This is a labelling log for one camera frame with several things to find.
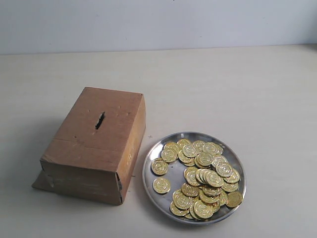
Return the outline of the gold coin far right edge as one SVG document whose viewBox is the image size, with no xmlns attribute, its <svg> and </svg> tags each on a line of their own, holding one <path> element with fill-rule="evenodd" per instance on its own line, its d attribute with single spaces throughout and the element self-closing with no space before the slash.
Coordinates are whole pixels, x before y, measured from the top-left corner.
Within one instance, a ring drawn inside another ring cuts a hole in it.
<svg viewBox="0 0 317 238">
<path fill-rule="evenodd" d="M 238 191 L 234 191 L 234 192 L 230 192 L 227 195 L 227 203 L 226 206 L 229 208 L 234 208 L 239 206 L 243 201 L 243 195 L 238 192 Z"/>
</svg>

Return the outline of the round silver metal plate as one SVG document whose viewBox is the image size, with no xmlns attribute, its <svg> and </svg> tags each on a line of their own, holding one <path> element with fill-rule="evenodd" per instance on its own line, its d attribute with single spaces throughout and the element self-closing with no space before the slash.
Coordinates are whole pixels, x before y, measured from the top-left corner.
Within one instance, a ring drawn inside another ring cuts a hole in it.
<svg viewBox="0 0 317 238">
<path fill-rule="evenodd" d="M 163 150 L 163 147 L 168 142 L 177 142 L 180 139 L 188 139 L 190 141 L 202 140 L 205 142 L 214 142 L 220 145 L 223 148 L 224 156 L 228 159 L 229 163 L 233 166 L 234 169 L 240 174 L 240 181 L 238 182 L 239 187 L 238 192 L 242 194 L 242 197 L 245 197 L 246 193 L 246 178 L 245 171 L 242 166 L 241 160 L 235 154 L 235 152 L 223 141 L 212 137 L 210 135 L 193 132 L 193 131 L 182 131 L 174 134 L 170 134 L 161 140 L 159 140 L 153 147 L 150 149 L 146 155 L 142 168 L 142 180 L 144 189 L 150 199 L 150 201 L 168 218 L 192 226 L 204 226 L 209 224 L 214 224 L 220 222 L 230 215 L 232 215 L 239 207 L 229 208 L 227 205 L 223 205 L 214 215 L 208 219 L 188 219 L 185 217 L 180 217 L 174 215 L 170 210 L 170 204 L 173 201 L 173 193 L 181 188 L 181 185 L 185 183 L 184 171 L 187 168 L 181 162 L 172 162 L 168 166 L 167 174 L 163 175 L 164 178 L 170 181 L 171 190 L 165 194 L 159 194 L 155 192 L 153 188 L 153 182 L 157 175 L 155 175 L 151 168 L 151 163 L 154 159 L 158 158 Z"/>
</svg>

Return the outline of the gold coin back left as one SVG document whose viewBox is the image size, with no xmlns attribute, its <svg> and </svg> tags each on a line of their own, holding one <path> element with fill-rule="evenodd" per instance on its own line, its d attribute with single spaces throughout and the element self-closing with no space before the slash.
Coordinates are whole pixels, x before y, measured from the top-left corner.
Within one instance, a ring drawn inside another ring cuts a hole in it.
<svg viewBox="0 0 317 238">
<path fill-rule="evenodd" d="M 167 163 L 175 162 L 178 159 L 177 151 L 172 148 L 163 149 L 160 155 L 161 158 Z"/>
</svg>

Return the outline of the gold coin front bottom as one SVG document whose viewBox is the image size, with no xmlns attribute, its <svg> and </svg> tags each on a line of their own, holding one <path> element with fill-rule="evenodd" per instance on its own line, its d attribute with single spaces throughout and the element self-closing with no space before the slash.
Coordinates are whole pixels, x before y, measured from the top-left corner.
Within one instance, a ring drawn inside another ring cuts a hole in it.
<svg viewBox="0 0 317 238">
<path fill-rule="evenodd" d="M 213 215 L 213 207 L 198 200 L 194 203 L 195 214 L 202 219 L 208 219 Z"/>
</svg>

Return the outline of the gold coin lone front left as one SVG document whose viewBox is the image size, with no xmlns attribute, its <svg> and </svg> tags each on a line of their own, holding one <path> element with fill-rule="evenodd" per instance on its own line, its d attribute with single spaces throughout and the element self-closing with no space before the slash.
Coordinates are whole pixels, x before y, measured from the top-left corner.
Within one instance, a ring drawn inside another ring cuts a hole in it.
<svg viewBox="0 0 317 238">
<path fill-rule="evenodd" d="M 153 181 L 153 189 L 158 194 L 166 194 L 171 189 L 170 181 L 166 178 L 156 178 Z"/>
</svg>

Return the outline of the gold coin pile top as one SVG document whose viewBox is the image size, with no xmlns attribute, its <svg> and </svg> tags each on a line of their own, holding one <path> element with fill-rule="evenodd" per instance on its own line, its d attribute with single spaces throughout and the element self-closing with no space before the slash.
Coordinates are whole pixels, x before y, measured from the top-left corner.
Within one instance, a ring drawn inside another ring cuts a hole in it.
<svg viewBox="0 0 317 238">
<path fill-rule="evenodd" d="M 227 162 L 219 162 L 219 163 L 217 163 L 215 169 L 216 169 L 216 172 L 221 177 L 224 177 L 224 178 L 228 178 L 228 177 L 232 176 L 232 174 L 233 174 L 233 168 Z"/>
</svg>

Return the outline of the gold coin left of pile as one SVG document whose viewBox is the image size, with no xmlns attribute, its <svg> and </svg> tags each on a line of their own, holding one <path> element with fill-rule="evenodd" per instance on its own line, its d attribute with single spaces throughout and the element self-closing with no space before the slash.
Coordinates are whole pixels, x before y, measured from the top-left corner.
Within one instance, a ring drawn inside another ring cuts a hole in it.
<svg viewBox="0 0 317 238">
<path fill-rule="evenodd" d="M 162 158 L 156 158 L 151 163 L 152 172 L 157 176 L 165 175 L 168 171 L 168 163 Z"/>
</svg>

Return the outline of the cardboard box with slot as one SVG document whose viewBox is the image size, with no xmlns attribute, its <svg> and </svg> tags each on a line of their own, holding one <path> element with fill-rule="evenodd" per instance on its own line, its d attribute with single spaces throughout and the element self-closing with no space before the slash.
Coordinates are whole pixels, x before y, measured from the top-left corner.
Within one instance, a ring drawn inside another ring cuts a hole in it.
<svg viewBox="0 0 317 238">
<path fill-rule="evenodd" d="M 84 88 L 41 156 L 32 187 L 121 205 L 145 130 L 143 94 Z"/>
</svg>

